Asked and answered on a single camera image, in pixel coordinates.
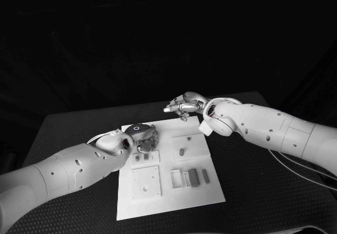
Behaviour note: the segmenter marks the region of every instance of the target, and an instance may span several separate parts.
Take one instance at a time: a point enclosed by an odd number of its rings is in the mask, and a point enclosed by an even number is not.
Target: table
[[[216,97],[268,106],[258,92]],[[23,166],[122,125],[177,118],[175,113],[162,112],[167,102],[49,115]],[[116,221],[118,172],[114,172],[90,187],[30,211],[8,233],[262,234],[306,226],[337,233],[337,201],[330,190],[292,174],[268,150],[245,142],[237,133],[230,137],[211,133],[206,141],[226,202]],[[314,172],[285,163],[299,174],[319,181]]]

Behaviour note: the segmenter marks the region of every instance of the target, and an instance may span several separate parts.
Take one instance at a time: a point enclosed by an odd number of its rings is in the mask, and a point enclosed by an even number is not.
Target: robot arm
[[[155,148],[154,125],[131,125],[53,154],[43,161],[0,175],[0,234],[44,202],[73,193],[124,166],[134,147],[141,153]]]
[[[203,114],[198,130],[206,136],[213,131],[226,137],[237,132],[252,144],[299,157],[337,175],[335,128],[306,122],[272,108],[242,104],[232,98],[204,100],[200,95],[190,98],[191,95],[187,92],[183,101],[170,103],[164,112],[178,111],[181,118],[190,112],[184,106],[193,106]]]

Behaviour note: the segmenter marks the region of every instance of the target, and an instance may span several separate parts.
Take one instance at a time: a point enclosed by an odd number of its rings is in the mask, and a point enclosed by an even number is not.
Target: small part
[[[170,172],[170,178],[171,178],[171,188],[181,189],[183,188],[183,181],[181,181],[180,170],[173,170]]]
[[[200,181],[198,181],[198,176],[197,176],[197,170],[196,169],[188,170],[188,177],[190,177],[191,187],[194,188],[194,187],[200,186]]]
[[[188,172],[184,172],[184,183],[186,183],[186,188],[190,188],[191,182],[190,182]]]
[[[209,175],[207,175],[206,169],[201,170],[201,173],[203,173],[204,181],[209,184]]]

